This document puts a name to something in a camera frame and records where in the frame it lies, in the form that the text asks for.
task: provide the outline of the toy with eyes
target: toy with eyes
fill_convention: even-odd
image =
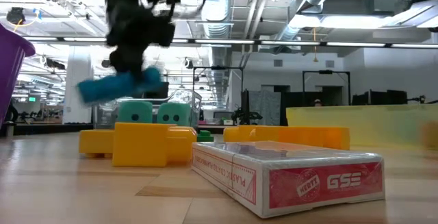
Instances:
[[[157,122],[162,124],[190,125],[190,104],[163,103],[158,109]]]
[[[118,109],[117,122],[152,123],[152,108],[148,101],[124,101]]]

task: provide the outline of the purple bin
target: purple bin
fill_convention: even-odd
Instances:
[[[16,78],[24,57],[35,54],[35,47],[26,39],[0,25],[0,127],[8,111]]]

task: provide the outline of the white wall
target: white wall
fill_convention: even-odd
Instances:
[[[238,66],[241,53],[233,53],[233,66]],[[336,53],[318,53],[317,62],[315,55],[308,53],[252,53],[244,70],[244,89],[260,91],[262,85],[290,86],[291,92],[302,91],[302,71],[325,70],[326,60],[335,61],[332,71],[344,70],[344,59]],[[283,60],[283,67],[274,67],[273,60]],[[307,73],[305,76],[306,91],[321,91],[321,86],[343,86],[344,103],[347,104],[347,77],[346,75],[319,75]]]
[[[345,58],[344,66],[352,72],[352,94],[403,90],[409,98],[438,99],[438,50],[360,49]]]
[[[240,52],[233,52],[233,66],[238,66],[241,59]],[[288,73],[290,71],[319,71],[326,69],[326,60],[334,60],[335,67],[331,70],[342,71],[344,69],[344,59],[337,57],[336,53],[317,53],[317,62],[314,62],[315,54],[308,53],[252,53],[245,66],[245,71],[274,71]],[[274,60],[283,60],[282,67],[274,67]]]

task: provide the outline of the transparent yellow panel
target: transparent yellow panel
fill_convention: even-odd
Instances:
[[[438,149],[438,105],[288,108],[289,126],[350,128],[351,146]]]

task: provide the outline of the wooden floor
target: wooden floor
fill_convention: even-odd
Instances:
[[[77,134],[0,140],[0,223],[438,223],[438,153],[373,148],[386,201],[261,220],[189,168],[114,168],[77,153]]]

